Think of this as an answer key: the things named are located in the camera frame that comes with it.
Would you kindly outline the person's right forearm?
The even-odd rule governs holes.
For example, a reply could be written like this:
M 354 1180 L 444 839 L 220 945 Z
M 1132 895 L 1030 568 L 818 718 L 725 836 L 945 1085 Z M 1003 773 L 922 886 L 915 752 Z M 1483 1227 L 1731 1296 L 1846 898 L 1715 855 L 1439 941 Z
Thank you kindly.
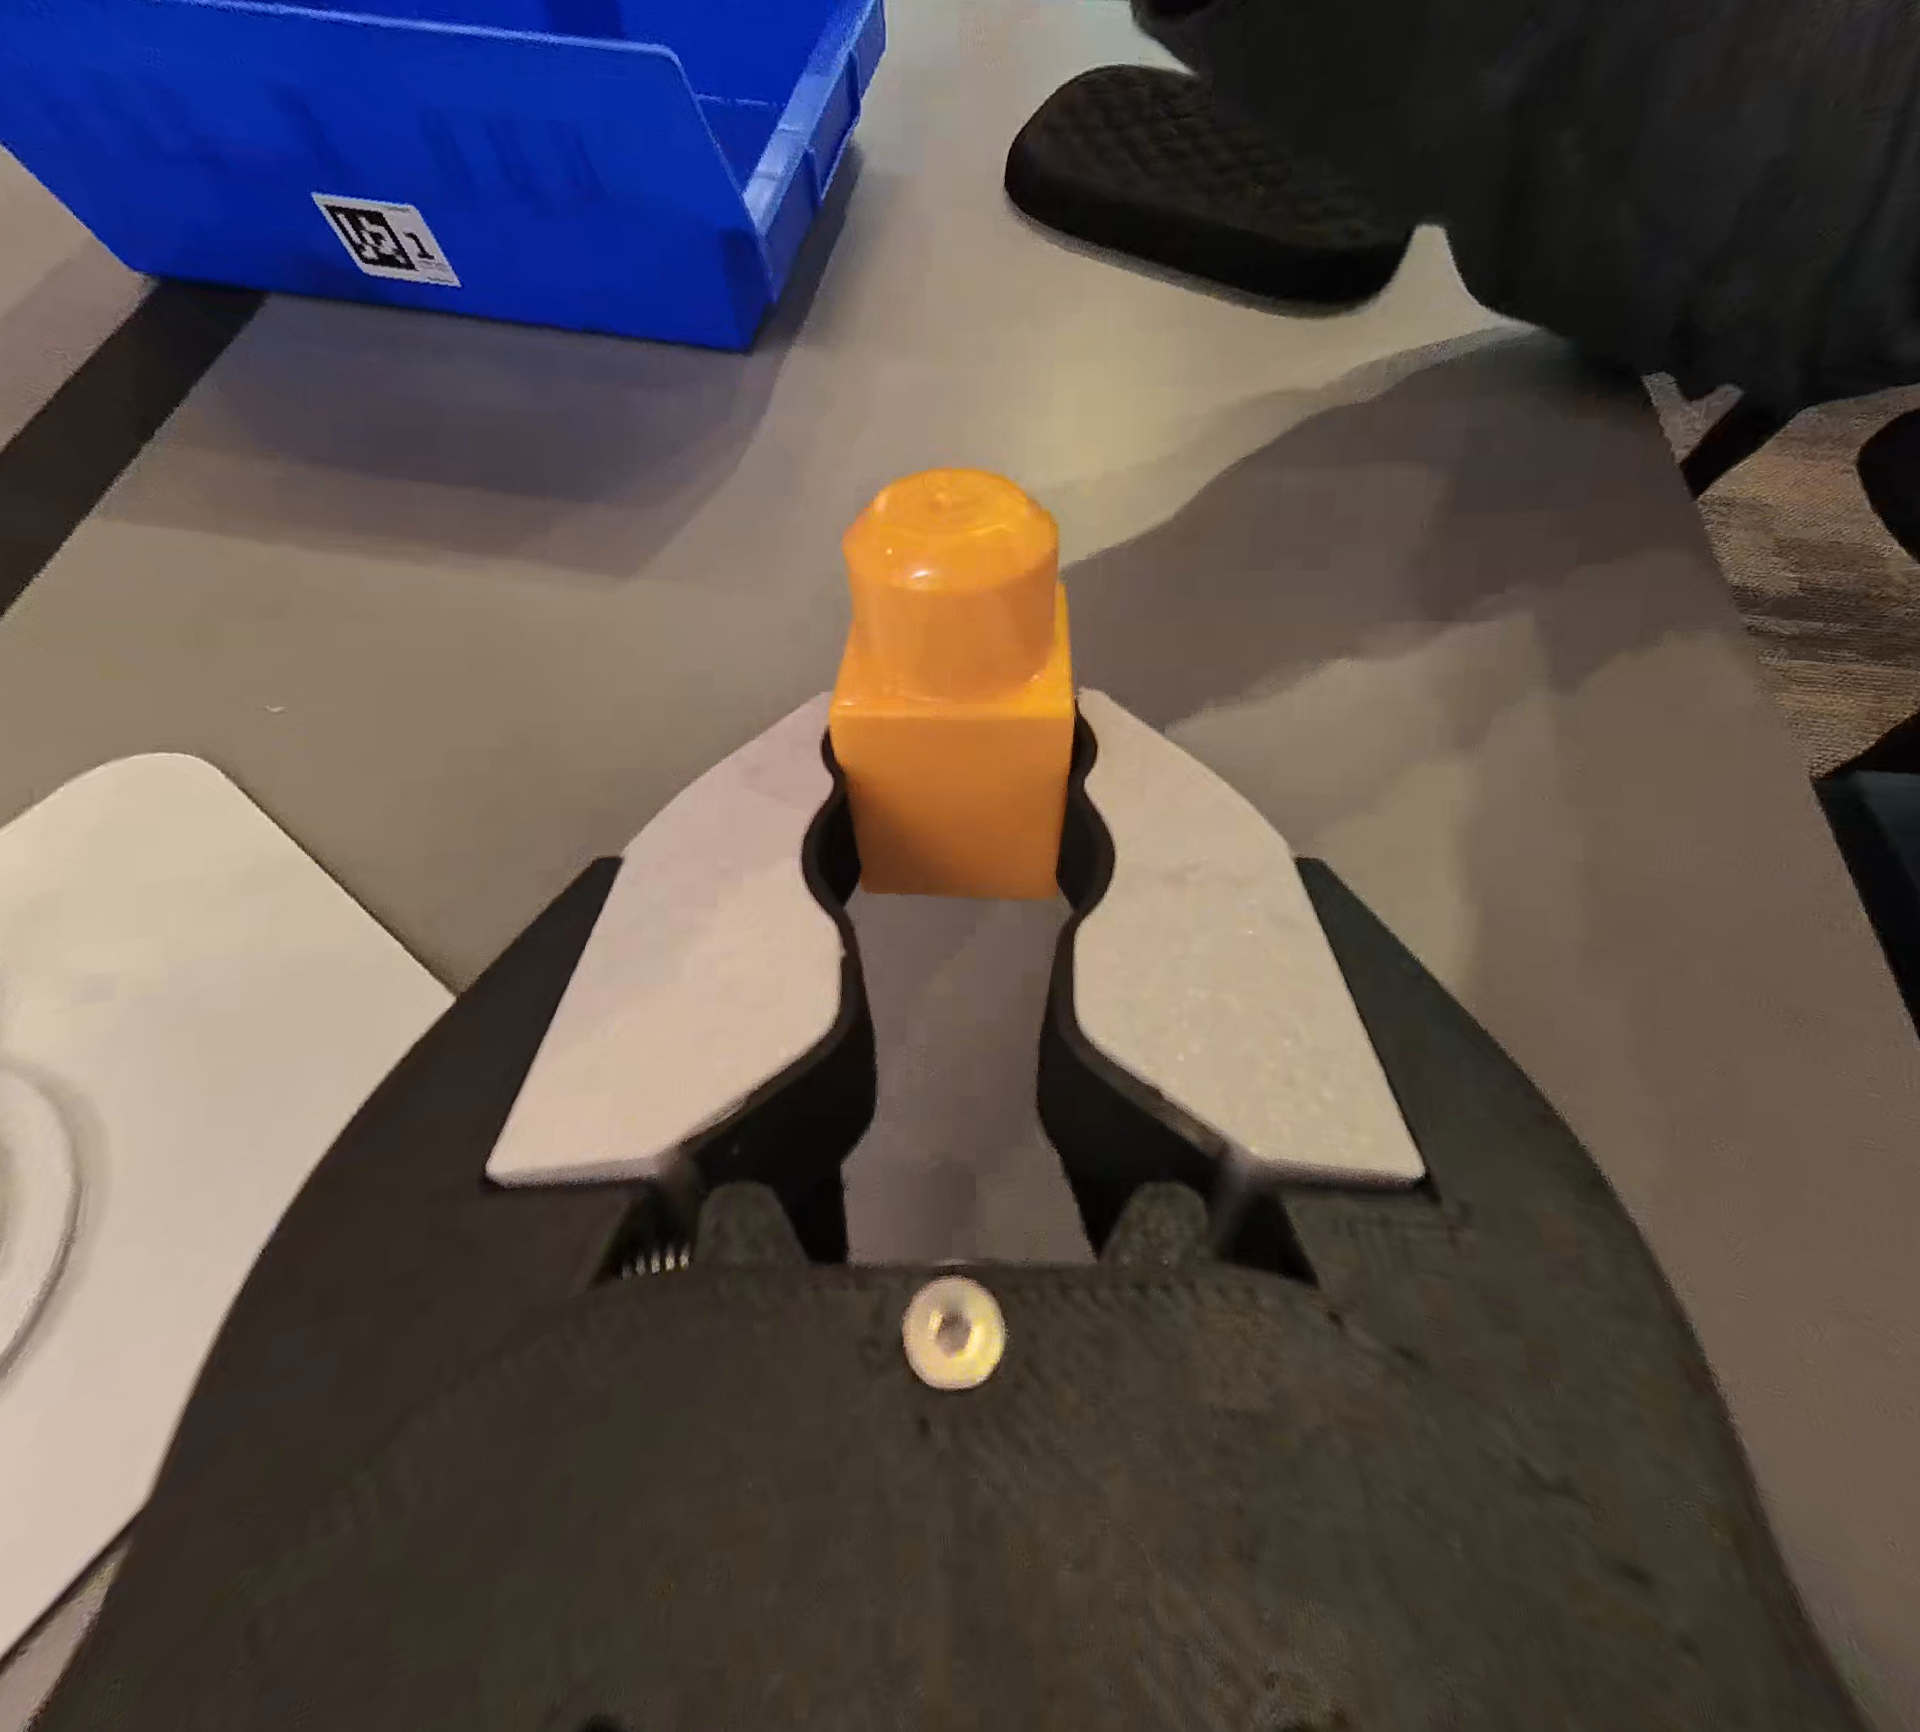
M 1918 0 L 1134 0 L 1468 292 L 1778 414 L 1914 386 Z

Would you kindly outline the instruction sheet on stand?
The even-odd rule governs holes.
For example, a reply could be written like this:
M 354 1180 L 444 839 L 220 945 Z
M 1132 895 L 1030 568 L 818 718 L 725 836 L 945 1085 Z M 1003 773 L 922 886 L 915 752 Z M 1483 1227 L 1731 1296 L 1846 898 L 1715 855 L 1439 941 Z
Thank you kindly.
M 450 1004 L 202 759 L 4 825 L 4 1654 L 128 1532 L 274 1229 Z

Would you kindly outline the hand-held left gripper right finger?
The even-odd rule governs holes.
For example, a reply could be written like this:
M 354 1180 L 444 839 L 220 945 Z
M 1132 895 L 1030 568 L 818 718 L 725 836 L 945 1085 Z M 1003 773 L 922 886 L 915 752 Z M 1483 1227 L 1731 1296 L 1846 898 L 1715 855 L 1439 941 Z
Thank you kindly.
M 1038 1120 L 1103 1251 L 1135 1195 L 1216 1237 L 1281 1192 L 1411 1192 L 1423 1155 L 1285 836 L 1108 692 L 1076 698 Z

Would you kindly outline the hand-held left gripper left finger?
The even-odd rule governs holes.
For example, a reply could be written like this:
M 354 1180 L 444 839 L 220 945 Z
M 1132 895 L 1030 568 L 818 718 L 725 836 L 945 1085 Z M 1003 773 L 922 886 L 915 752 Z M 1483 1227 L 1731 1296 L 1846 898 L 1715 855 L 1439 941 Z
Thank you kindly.
M 846 782 L 816 695 L 625 844 L 486 1165 L 506 1191 L 773 1192 L 849 1257 L 846 1169 L 878 1108 Z

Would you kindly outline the grey desk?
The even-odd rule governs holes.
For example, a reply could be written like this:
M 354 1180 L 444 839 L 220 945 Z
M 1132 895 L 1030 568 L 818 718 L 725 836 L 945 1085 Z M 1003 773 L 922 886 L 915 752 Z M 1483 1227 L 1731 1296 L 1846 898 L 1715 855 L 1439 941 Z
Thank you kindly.
M 1097 0 L 885 0 L 749 355 L 272 300 L 4 612 L 4 815 L 218 765 L 450 989 L 823 695 L 843 529 L 1003 473 L 1078 681 L 1320 858 L 1578 1130 L 1808 1611 L 1916 1728 L 1916 1032 L 1638 386 L 1422 234 L 1337 319 L 1056 242 L 1012 137 Z

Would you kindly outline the blue tagged plastic bin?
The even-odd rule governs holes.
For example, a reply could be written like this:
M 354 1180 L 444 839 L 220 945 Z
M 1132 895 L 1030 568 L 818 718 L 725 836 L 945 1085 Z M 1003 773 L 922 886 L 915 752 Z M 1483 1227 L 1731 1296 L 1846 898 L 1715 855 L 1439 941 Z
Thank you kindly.
M 131 273 L 746 351 L 883 0 L 2 0 L 4 148 Z

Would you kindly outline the orange toy block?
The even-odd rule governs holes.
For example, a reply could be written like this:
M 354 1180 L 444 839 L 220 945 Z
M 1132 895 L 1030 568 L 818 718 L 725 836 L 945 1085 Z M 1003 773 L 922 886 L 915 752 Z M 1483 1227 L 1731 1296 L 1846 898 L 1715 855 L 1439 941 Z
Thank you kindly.
M 883 487 L 841 558 L 828 739 L 864 889 L 1052 897 L 1078 726 L 1053 517 L 1001 474 L 932 468 Z

